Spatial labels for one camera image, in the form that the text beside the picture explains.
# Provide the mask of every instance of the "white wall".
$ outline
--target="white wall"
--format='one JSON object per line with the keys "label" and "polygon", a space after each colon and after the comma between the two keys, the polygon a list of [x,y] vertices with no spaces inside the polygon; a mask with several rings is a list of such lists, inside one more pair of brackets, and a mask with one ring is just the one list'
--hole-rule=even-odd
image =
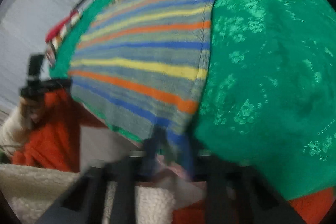
{"label": "white wall", "polygon": [[0,6],[0,106],[13,108],[26,82],[29,55],[43,52],[47,31],[78,0],[4,0]]}

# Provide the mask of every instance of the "hand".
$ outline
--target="hand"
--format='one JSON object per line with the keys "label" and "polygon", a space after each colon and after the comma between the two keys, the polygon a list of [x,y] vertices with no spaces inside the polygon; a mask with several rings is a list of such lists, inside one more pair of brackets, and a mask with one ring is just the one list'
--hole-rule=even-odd
{"label": "hand", "polygon": [[38,123],[45,114],[44,98],[31,100],[20,97],[19,110],[23,118],[30,118],[34,123]]}

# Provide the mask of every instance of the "striped knit fabric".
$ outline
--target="striped knit fabric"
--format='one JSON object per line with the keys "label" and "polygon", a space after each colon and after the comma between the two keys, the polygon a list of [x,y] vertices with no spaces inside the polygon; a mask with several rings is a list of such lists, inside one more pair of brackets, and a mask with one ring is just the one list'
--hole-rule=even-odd
{"label": "striped knit fabric", "polygon": [[165,128],[178,154],[208,73],[214,1],[117,0],[77,45],[72,96],[139,139]]}

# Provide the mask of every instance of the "cream sleeve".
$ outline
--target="cream sleeve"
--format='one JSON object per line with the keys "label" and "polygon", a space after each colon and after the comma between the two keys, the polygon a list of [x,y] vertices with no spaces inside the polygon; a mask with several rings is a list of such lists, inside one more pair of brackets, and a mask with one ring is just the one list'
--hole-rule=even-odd
{"label": "cream sleeve", "polygon": [[28,132],[23,125],[24,118],[16,107],[0,128],[0,149],[9,157],[27,141]]}

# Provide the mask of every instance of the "red object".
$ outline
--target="red object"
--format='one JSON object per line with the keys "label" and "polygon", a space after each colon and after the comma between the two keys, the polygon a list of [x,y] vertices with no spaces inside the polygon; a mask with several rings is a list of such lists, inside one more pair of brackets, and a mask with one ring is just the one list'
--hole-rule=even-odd
{"label": "red object", "polygon": [[45,42],[48,43],[51,41],[55,36],[59,34],[61,31],[61,28],[71,19],[73,15],[76,15],[78,13],[77,10],[73,10],[70,12],[70,15],[58,22],[54,27],[52,27],[48,32],[45,37]]}
{"label": "red object", "polygon": [[[333,188],[290,200],[290,205],[307,224],[318,224],[333,204]],[[205,224],[205,204],[199,201],[173,211],[172,224]]]}
{"label": "red object", "polygon": [[12,163],[79,172],[81,125],[106,127],[65,90],[46,93],[46,114]]}

